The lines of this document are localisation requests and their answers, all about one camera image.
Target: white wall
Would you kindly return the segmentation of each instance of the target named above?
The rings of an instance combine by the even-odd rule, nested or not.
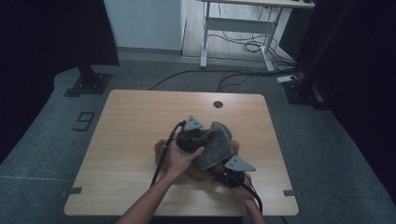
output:
[[[116,46],[181,50],[184,1],[105,0]]]

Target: hand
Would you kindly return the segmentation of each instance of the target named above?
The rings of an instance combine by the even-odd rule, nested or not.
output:
[[[248,187],[251,187],[251,177],[248,173],[245,173],[245,181],[244,184],[247,185]],[[235,195],[235,197],[238,199],[238,201],[245,205],[247,202],[254,202],[254,197],[253,195],[247,191],[246,189],[244,189],[242,186],[239,186],[238,188],[231,188],[231,192],[233,193],[233,195]]]
[[[194,153],[186,152],[176,144],[176,140],[172,140],[166,154],[168,164],[166,173],[176,176],[181,175],[189,169],[192,161],[201,156],[203,152],[203,147],[198,148]]]

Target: wooden table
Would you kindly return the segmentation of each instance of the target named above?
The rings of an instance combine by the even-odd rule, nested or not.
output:
[[[223,108],[215,108],[221,101]],[[64,211],[75,216],[122,215],[148,188],[156,165],[154,144],[195,116],[206,128],[224,123],[240,143],[267,216],[298,213],[288,172],[264,98],[257,94],[177,91],[113,91],[97,124]],[[156,216],[240,217],[246,214],[230,190],[186,175],[172,186]]]
[[[206,68],[207,32],[209,30],[229,31],[229,32],[268,35],[268,38],[266,38],[265,44],[261,49],[261,52],[267,70],[269,72],[275,71],[271,61],[271,56],[269,54],[269,48],[274,38],[274,34],[276,31],[277,24],[279,22],[280,15],[282,13],[282,9],[284,7],[313,8],[315,6],[315,4],[312,1],[310,3],[305,3],[303,0],[300,0],[298,2],[291,0],[201,0],[201,1],[207,2],[207,6],[205,13],[204,41],[201,48],[200,66],[202,68]],[[210,3],[268,6],[268,7],[279,7],[279,9],[273,21],[250,21],[250,20],[236,20],[236,19],[227,19],[227,18],[211,18],[209,17]]]

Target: desk leg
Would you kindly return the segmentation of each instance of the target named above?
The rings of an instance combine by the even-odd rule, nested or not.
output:
[[[283,9],[283,7],[280,7],[278,9],[277,14],[276,14],[276,18],[275,18],[275,20],[273,22],[273,25],[271,27],[271,32],[270,32],[270,34],[269,34],[269,36],[267,38],[267,41],[265,42],[264,48],[262,48],[262,57],[264,58],[265,65],[267,66],[267,69],[268,69],[269,72],[274,72],[275,71],[275,69],[273,67],[273,64],[271,62],[271,55],[270,55],[270,53],[268,51],[269,51],[269,48],[271,47],[271,42],[272,42],[272,40],[274,38],[274,34],[275,34],[275,31],[276,31],[277,24],[279,22],[280,14],[282,13],[282,9]]]
[[[206,15],[205,15],[205,25],[204,25],[204,42],[202,43],[201,48],[201,68],[206,68],[206,59],[207,59],[207,23],[209,21],[209,11],[210,11],[210,3],[207,3],[206,7]]]

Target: black curtain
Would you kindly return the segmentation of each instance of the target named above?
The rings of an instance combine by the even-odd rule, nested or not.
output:
[[[102,0],[0,3],[1,161],[53,90],[53,79],[80,63],[119,65]]]
[[[321,14],[331,13],[315,9],[299,60],[396,202],[396,4],[349,0],[339,2],[338,11],[346,3],[353,7],[312,66],[321,47],[315,43],[326,38],[324,27],[332,28],[319,22]]]

